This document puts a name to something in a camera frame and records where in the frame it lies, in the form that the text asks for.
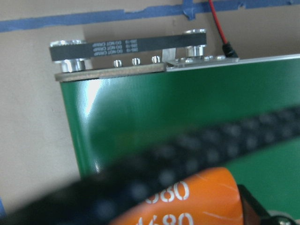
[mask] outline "black timing belt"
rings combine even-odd
[[[9,215],[0,225],[107,225],[179,180],[299,135],[300,106],[194,130],[129,155]]]
[[[206,33],[102,41],[50,47],[52,61],[206,45]]]

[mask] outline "red wire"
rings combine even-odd
[[[217,13],[216,13],[216,10],[215,10],[215,7],[214,7],[214,3],[212,2],[212,0],[208,0],[208,2],[210,4],[211,13],[212,13],[212,16],[214,17],[214,20],[215,20],[215,23],[216,23],[216,26],[217,26],[217,30],[219,31],[219,34],[220,34],[221,39],[223,41],[223,44],[227,44],[227,39],[225,38],[225,35],[224,35],[223,30],[222,30],[221,24],[218,20]]]

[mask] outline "black wire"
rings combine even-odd
[[[300,106],[181,134],[9,215],[0,225],[106,225],[205,168],[300,135]]]

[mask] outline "blue painter's tape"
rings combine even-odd
[[[2,218],[4,216],[6,216],[6,214],[5,214],[5,210],[4,210],[1,198],[0,198],[0,218]]]
[[[300,4],[300,0],[219,0],[214,2],[217,11],[236,10],[240,6],[244,6],[245,8],[261,8],[298,4]],[[110,10],[0,21],[0,32],[39,29],[50,26],[104,23],[172,15],[185,15],[189,20],[193,20],[195,19],[195,14],[206,13],[209,11],[210,7],[208,2],[193,3],[193,0],[184,0],[182,5],[153,6],[135,12]]]
[[[183,0],[182,12],[189,20],[194,20],[196,18],[193,0]]]

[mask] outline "orange spool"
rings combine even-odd
[[[208,169],[155,194],[110,225],[243,225],[239,190],[227,169]]]

